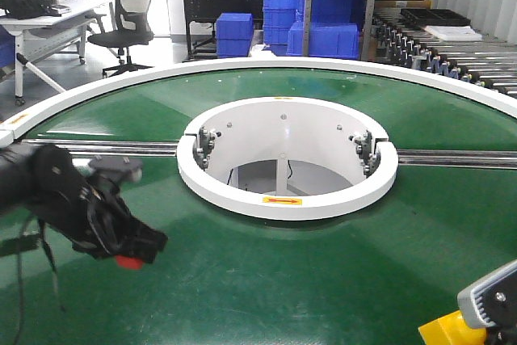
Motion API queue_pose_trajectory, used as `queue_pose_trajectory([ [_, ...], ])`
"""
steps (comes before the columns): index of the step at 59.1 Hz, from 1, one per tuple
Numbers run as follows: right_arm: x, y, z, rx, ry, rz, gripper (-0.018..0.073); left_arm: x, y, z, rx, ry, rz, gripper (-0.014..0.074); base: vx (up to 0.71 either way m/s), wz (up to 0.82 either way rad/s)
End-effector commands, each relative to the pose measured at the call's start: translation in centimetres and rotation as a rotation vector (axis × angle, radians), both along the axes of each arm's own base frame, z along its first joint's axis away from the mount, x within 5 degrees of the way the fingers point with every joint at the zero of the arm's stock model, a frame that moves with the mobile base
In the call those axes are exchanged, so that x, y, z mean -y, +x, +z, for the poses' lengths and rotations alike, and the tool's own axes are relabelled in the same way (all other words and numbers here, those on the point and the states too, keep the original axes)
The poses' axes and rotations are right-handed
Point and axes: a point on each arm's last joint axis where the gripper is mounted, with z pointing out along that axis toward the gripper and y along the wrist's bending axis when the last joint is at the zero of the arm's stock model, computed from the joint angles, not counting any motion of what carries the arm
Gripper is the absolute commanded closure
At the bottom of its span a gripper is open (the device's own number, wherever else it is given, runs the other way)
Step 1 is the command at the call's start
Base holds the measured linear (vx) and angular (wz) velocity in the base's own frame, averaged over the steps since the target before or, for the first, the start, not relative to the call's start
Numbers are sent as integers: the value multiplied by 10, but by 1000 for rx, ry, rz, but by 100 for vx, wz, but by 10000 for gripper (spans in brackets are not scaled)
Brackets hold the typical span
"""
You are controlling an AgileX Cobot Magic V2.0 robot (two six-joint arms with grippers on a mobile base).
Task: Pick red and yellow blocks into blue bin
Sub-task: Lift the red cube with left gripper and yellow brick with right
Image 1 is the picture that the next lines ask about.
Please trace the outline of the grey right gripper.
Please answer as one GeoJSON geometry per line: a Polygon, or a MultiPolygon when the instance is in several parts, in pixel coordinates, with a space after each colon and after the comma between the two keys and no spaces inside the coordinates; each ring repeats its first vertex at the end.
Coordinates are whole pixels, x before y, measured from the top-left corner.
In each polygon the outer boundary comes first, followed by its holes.
{"type": "Polygon", "coordinates": [[[516,344],[516,261],[473,282],[457,295],[463,319],[485,329],[485,344],[516,344]]]}

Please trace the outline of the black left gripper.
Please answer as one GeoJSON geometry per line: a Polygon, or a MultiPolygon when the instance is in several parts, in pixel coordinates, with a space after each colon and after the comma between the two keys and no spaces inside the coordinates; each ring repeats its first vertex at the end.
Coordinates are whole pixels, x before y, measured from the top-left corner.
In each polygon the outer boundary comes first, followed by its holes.
{"type": "Polygon", "coordinates": [[[88,166],[86,177],[68,154],[39,160],[36,215],[76,251],[96,259],[123,255],[153,263],[168,237],[133,216],[120,195],[122,183],[141,179],[142,160],[96,156],[88,166]]]}

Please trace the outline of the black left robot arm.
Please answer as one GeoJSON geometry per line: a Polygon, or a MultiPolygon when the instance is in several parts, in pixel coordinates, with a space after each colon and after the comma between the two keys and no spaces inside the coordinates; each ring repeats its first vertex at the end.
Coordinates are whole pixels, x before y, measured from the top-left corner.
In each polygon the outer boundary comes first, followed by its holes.
{"type": "Polygon", "coordinates": [[[1,150],[1,210],[28,208],[96,259],[114,257],[128,268],[153,263],[168,237],[132,215],[120,195],[124,182],[141,178],[139,159],[92,158],[83,175],[71,154],[55,145],[16,143],[1,150]]]}

